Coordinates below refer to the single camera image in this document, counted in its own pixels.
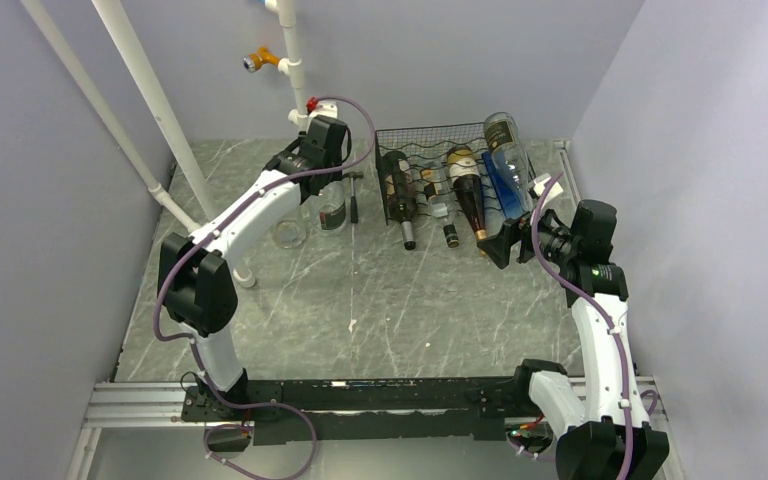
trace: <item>gray marble surface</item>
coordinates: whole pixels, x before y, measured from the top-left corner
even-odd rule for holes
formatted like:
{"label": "gray marble surface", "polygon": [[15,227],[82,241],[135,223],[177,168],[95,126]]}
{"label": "gray marble surface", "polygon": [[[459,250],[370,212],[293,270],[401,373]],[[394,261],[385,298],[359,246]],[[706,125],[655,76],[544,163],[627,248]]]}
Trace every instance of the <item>gray marble surface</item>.
{"label": "gray marble surface", "polygon": [[[205,141],[193,145],[221,207],[254,181],[289,140]],[[356,142],[356,152],[364,150]],[[551,141],[527,142],[535,170],[563,166]],[[294,250],[266,235],[247,257],[257,286],[238,287],[233,321],[238,356],[251,378],[363,378],[510,375],[523,358],[559,361],[583,374],[581,346],[562,289],[539,264],[498,270],[479,255],[466,221],[461,246],[449,249],[429,217],[415,224],[418,247],[402,248],[398,226],[385,225],[370,159],[358,169],[360,223],[336,237],[316,235]],[[569,184],[555,205],[570,221]],[[180,171],[170,193],[197,221],[204,214]],[[489,227],[498,220],[488,219]],[[195,363],[184,341],[161,343],[151,329],[161,240],[186,235],[164,212],[119,358],[116,381],[177,380]],[[162,330],[177,325],[164,311]]]}

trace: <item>dark glass bottle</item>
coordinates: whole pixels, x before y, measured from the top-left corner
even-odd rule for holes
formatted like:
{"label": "dark glass bottle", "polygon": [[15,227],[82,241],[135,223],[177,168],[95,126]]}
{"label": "dark glass bottle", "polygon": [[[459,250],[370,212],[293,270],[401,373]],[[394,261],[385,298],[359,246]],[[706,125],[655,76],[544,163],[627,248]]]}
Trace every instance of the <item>dark glass bottle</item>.
{"label": "dark glass bottle", "polygon": [[453,147],[446,153],[449,177],[455,190],[455,197],[464,216],[475,233],[476,240],[487,238],[484,225],[484,191],[475,154],[466,145]]}
{"label": "dark glass bottle", "polygon": [[384,186],[387,190],[387,214],[391,220],[399,222],[405,250],[413,250],[416,248],[413,219],[417,207],[408,158],[404,153],[394,150],[384,155],[382,160],[386,169]]}

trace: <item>metal wire rack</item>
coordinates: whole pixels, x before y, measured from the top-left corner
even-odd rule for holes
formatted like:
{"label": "metal wire rack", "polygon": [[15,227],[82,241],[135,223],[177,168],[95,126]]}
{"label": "metal wire rack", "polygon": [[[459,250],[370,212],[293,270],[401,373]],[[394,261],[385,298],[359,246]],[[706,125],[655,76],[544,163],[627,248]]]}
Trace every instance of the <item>metal wire rack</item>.
{"label": "metal wire rack", "polygon": [[[501,212],[499,200],[490,177],[487,176],[487,170],[484,168],[484,162],[481,160],[481,154],[487,151],[487,143],[484,140],[483,123],[464,123],[460,125],[442,125],[435,127],[420,128],[393,128],[377,130],[375,132],[375,167],[378,176],[378,186],[381,189],[381,204],[384,210],[384,219],[389,222],[387,213],[386,198],[386,170],[382,168],[381,158],[393,150],[399,150],[405,154],[410,164],[411,180],[414,191],[416,192],[416,202],[418,206],[418,216],[430,216],[428,211],[428,200],[422,193],[424,181],[420,179],[419,172],[423,169],[441,169],[444,175],[438,178],[444,180],[431,182],[448,182],[451,190],[451,178],[446,168],[446,152],[456,145],[466,145],[475,153],[475,160],[478,163],[478,170],[481,174],[481,183],[484,190],[484,209],[485,211]],[[531,162],[528,162],[528,169],[531,177],[534,177],[534,168]],[[458,213],[461,212],[454,200],[454,197],[447,199],[451,207],[454,207]]]}

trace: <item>wall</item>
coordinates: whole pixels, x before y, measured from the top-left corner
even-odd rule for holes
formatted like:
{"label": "wall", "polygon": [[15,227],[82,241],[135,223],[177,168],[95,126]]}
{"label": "wall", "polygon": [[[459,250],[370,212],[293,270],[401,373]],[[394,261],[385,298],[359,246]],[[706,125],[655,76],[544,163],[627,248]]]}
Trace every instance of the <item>wall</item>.
{"label": "wall", "polygon": [[572,144],[689,478],[768,478],[768,0],[648,0]]}
{"label": "wall", "polygon": [[[91,3],[46,5],[167,176],[163,138]],[[92,385],[121,344],[157,214],[22,6],[0,1],[0,479],[65,475]]]}
{"label": "wall", "polygon": [[[242,67],[261,44],[285,52],[259,1],[123,3],[189,137],[293,134],[289,79]],[[310,95],[355,98],[378,128],[508,110],[526,137],[569,138],[643,0],[296,3]]]}

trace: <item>pvc pipe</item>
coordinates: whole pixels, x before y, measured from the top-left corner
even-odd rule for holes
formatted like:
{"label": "pvc pipe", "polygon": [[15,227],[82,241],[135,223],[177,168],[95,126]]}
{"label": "pvc pipe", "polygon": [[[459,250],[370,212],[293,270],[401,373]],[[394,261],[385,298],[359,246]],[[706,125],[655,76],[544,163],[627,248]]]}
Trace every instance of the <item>pvc pipe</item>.
{"label": "pvc pipe", "polygon": [[51,16],[45,10],[45,7],[42,6],[42,3],[40,3],[39,0],[20,1],[25,7],[25,10],[28,11],[31,19],[40,29],[40,32],[42,32],[43,36],[48,41],[49,45],[51,45],[54,53],[56,53],[60,61],[63,62],[63,66],[66,67],[66,70],[75,80],[75,83],[78,84],[78,88],[81,89],[81,92],[83,92],[87,101],[90,102],[90,105],[98,114],[99,118],[101,118],[101,122],[107,127],[110,135],[113,136],[114,140],[116,140],[122,148],[122,152],[128,160],[130,160],[131,165],[134,166],[134,170],[137,171],[137,174],[143,180],[143,183],[145,183],[151,196],[154,197],[159,204],[166,207],[179,222],[184,224],[188,232],[192,232],[199,228],[200,225],[194,222],[186,212],[181,210],[181,207],[172,200],[172,197],[170,197],[169,193],[164,190],[163,186],[160,185],[160,182],[154,178],[154,175],[151,173],[148,165],[146,165],[140,152],[137,151],[137,147],[131,142],[131,138],[125,132],[122,124],[119,123],[116,115],[113,114],[110,106],[104,100],[104,96],[101,95],[95,82],[93,82],[89,74],[87,74],[81,61],[78,60],[75,52],[72,51],[72,47],[69,46],[66,38],[63,37],[63,34],[57,28],[54,20],[52,20]]}
{"label": "pvc pipe", "polygon": [[277,0],[278,23],[284,30],[284,43],[287,46],[287,75],[293,86],[293,97],[296,100],[296,114],[290,112],[288,118],[298,125],[300,130],[307,129],[307,95],[305,94],[304,69],[299,48],[299,37],[296,32],[296,2],[295,0]]}
{"label": "pvc pipe", "polygon": [[125,61],[131,76],[137,83],[137,88],[140,89],[149,110],[154,115],[157,126],[160,127],[166,142],[169,143],[169,148],[172,149],[172,153],[190,183],[201,208],[204,209],[209,219],[216,218],[219,215],[219,209],[213,201],[207,181],[198,163],[196,163],[187,137],[184,136],[181,125],[175,118],[172,106],[169,105],[169,100],[163,93],[160,81],[151,68],[134,27],[128,20],[125,9],[122,8],[122,3],[119,0],[93,0],[93,5],[95,5],[101,21],[107,28],[110,38],[116,44],[119,54],[122,55],[122,60]]}

